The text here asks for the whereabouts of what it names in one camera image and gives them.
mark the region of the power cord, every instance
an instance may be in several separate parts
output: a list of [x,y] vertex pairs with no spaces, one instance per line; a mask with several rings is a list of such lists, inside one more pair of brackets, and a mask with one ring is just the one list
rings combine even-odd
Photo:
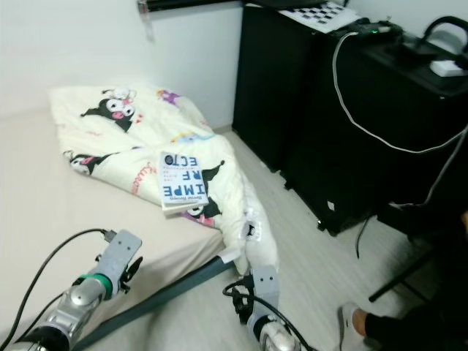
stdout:
[[340,38],[340,40],[338,41],[338,44],[336,45],[336,48],[335,48],[335,52],[333,53],[333,60],[332,60],[332,71],[333,71],[333,84],[335,86],[335,90],[336,90],[336,94],[338,95],[338,100],[339,100],[339,103],[341,105],[341,108],[343,109],[343,111],[346,113],[346,116],[348,117],[348,119],[350,120],[350,122],[352,124],[354,124],[357,128],[359,128],[360,130],[362,130],[363,132],[365,132],[367,135],[370,135],[371,137],[374,137],[376,138],[378,141],[381,141],[382,143],[384,143],[386,146],[390,147],[390,148],[393,148],[395,150],[398,150],[398,151],[403,151],[403,152],[407,152],[407,153],[410,153],[410,154],[425,154],[425,153],[428,153],[428,152],[431,152],[431,151],[435,151],[435,150],[439,150],[441,148],[444,148],[445,146],[449,145],[450,143],[452,143],[455,139],[457,138],[460,138],[460,140],[458,141],[458,144],[457,146],[454,148],[453,150],[453,153],[450,155],[450,157],[448,158],[447,162],[444,164],[444,166],[442,167],[442,169],[440,170],[440,173],[439,175],[437,176],[437,179],[436,181],[432,184],[430,190],[429,190],[429,193],[427,195],[427,198],[426,200],[423,202],[423,203],[419,203],[419,204],[414,204],[414,203],[404,203],[404,204],[397,204],[397,203],[391,203],[390,205],[393,206],[393,207],[397,207],[397,208],[402,208],[402,207],[407,207],[407,206],[424,206],[424,205],[427,205],[427,203],[430,201],[430,199],[432,198],[432,194],[434,192],[434,189],[437,187],[437,185],[439,184],[440,180],[442,179],[442,177],[444,176],[445,174],[445,171],[447,170],[448,166],[450,165],[450,163],[452,163],[453,159],[455,159],[455,156],[457,155],[458,151],[460,150],[461,148],[461,145],[463,144],[463,141],[464,141],[464,138],[466,137],[466,133],[468,131],[468,124],[467,126],[461,131],[459,132],[457,135],[454,135],[453,137],[451,137],[449,140],[447,140],[446,142],[444,142],[443,144],[440,144],[438,146],[434,146],[432,148],[427,148],[427,149],[424,149],[424,150],[419,150],[419,151],[413,151],[413,150],[408,150],[408,149],[405,149],[405,148],[399,148],[398,146],[395,146],[391,143],[389,143],[388,141],[386,141],[385,139],[379,137],[378,135],[375,135],[374,133],[370,132],[369,130],[367,130],[366,128],[362,127],[360,124],[358,124],[354,119],[353,117],[351,116],[351,113],[349,112],[349,110],[347,109],[346,105],[344,104],[344,101],[343,101],[343,96],[341,95],[341,92],[339,90],[339,85],[338,85],[338,74],[336,73],[336,61],[337,61],[337,58],[338,58],[338,53],[339,53],[339,49],[340,47],[342,46],[343,42],[349,38],[349,37],[353,37],[355,35],[358,35],[358,32],[350,32],[350,33],[347,33],[345,34],[343,37]]
[[264,305],[267,309],[272,311],[280,320],[284,322],[284,324],[291,330],[293,333],[297,336],[299,341],[301,342],[302,346],[306,348],[307,351],[318,351],[317,349],[313,348],[312,346],[309,346],[307,344],[307,341],[305,338],[299,333],[298,329],[284,316],[278,309],[274,306],[272,306],[269,302],[263,300],[262,298],[258,298],[255,295],[248,295],[248,294],[242,294],[240,293],[235,287],[238,286],[244,286],[244,281],[243,280],[238,280],[237,282],[234,282],[232,284],[227,285],[223,291],[222,294],[224,296],[228,296],[231,298],[246,298],[246,299],[252,299],[258,303],[261,303]]
[[0,346],[0,351],[4,351],[9,342],[12,341],[13,339],[13,336],[15,335],[16,333],[16,330],[18,329],[18,325],[20,323],[20,319],[21,319],[21,315],[23,314],[23,310],[24,310],[24,307],[26,305],[26,302],[28,301],[29,299],[29,296],[31,294],[31,291],[33,290],[34,288],[34,285],[36,285],[37,283],[37,280],[39,279],[40,275],[42,274],[42,272],[44,271],[44,268],[45,266],[50,262],[50,260],[55,256],[55,254],[57,252],[59,252],[65,245],[67,245],[70,241],[72,241],[73,239],[76,239],[78,238],[79,236],[82,236],[82,235],[85,235],[85,234],[88,234],[88,233],[94,233],[94,232],[100,232],[102,233],[104,236],[106,236],[109,231],[105,230],[105,229],[99,229],[99,228],[93,228],[93,229],[88,229],[88,230],[83,230],[82,232],[79,232],[79,233],[76,233],[72,236],[70,236],[66,241],[64,241],[63,243],[61,243],[60,245],[58,245],[53,251],[52,253],[49,254],[49,256],[45,259],[44,263],[41,265],[41,267],[39,268],[39,270],[37,271],[36,273],[36,276],[34,276],[34,279],[32,280],[32,283],[29,285],[29,288],[27,289],[26,291],[26,294],[24,295],[23,297],[23,300],[21,301],[21,305],[20,305],[20,308],[18,309],[18,313],[16,314],[16,318],[15,318],[15,321],[13,323],[13,326],[10,330],[10,333],[8,334],[7,338],[5,339],[5,341],[3,342],[3,344],[1,344]]
[[358,257],[358,260],[359,260],[359,258],[360,258],[360,255],[359,255],[359,243],[361,242],[361,238],[363,237],[364,230],[366,229],[367,224],[369,223],[370,218],[371,218],[371,216],[367,217],[367,219],[366,219],[366,221],[364,222],[364,224],[363,224],[361,230],[359,231],[358,237],[356,238],[355,248],[356,248],[356,256]]

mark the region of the white sneaker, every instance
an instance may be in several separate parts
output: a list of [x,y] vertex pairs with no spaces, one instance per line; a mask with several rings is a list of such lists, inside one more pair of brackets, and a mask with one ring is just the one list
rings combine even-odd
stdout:
[[352,316],[358,305],[353,302],[346,303],[341,308],[341,318],[343,319],[343,339],[340,344],[341,351],[356,351],[363,347],[364,337],[360,335],[352,324]]

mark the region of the printed blanket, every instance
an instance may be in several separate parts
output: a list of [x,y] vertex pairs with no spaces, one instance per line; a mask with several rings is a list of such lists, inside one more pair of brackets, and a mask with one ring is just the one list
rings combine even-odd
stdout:
[[196,157],[209,204],[183,215],[221,230],[239,273],[259,265],[278,267],[265,210],[232,146],[213,133],[189,99],[135,85],[56,88],[50,102],[61,152],[74,170],[157,205],[161,152]]

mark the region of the chair leg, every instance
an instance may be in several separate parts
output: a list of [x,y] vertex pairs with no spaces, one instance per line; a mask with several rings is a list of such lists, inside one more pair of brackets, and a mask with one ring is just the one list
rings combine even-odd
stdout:
[[415,294],[416,296],[418,296],[422,301],[424,301],[425,303],[428,303],[429,302],[429,299],[424,296],[423,294],[421,294],[419,291],[417,291],[412,285],[408,284],[406,281],[402,281],[401,282],[401,285],[403,285],[404,287],[406,287],[410,292],[412,292],[413,294]]
[[[380,296],[385,294],[387,291],[392,290],[396,285],[404,282],[404,280],[412,275],[414,272],[416,272],[419,268],[421,268],[424,264],[426,264],[434,255],[434,252],[432,250],[428,251],[425,253],[423,256],[421,256],[416,262],[414,262],[409,268],[405,269],[403,272],[401,272],[398,276],[390,280],[387,284],[385,284],[383,287],[378,289],[374,294],[371,295],[369,298],[369,301],[375,302]],[[414,288],[411,287],[409,288],[412,292],[414,292]]]

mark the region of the black handle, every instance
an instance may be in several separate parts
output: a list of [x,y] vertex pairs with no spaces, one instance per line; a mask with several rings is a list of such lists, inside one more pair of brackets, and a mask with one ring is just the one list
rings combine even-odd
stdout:
[[138,268],[140,267],[140,264],[142,261],[143,261],[143,257],[139,257],[136,261],[134,261],[133,264],[130,266],[130,268],[127,270],[127,272],[123,274],[121,278],[121,282],[123,283],[129,282],[133,278],[133,276],[137,273]]
[[[424,37],[420,40],[419,43],[422,44],[423,42],[425,42],[429,38],[429,36],[432,34],[434,29],[438,25],[443,24],[443,23],[453,24],[454,26],[457,26],[457,27],[463,29],[465,31],[466,35],[467,35],[467,38],[468,38],[468,22],[466,22],[465,20],[462,20],[461,18],[455,17],[455,16],[445,16],[445,17],[441,17],[441,18],[436,19],[434,22],[432,22],[429,25],[429,27],[427,27],[426,31],[424,32]],[[464,53],[468,52],[468,42],[466,43],[466,45],[465,45],[465,47],[463,49],[463,52]]]

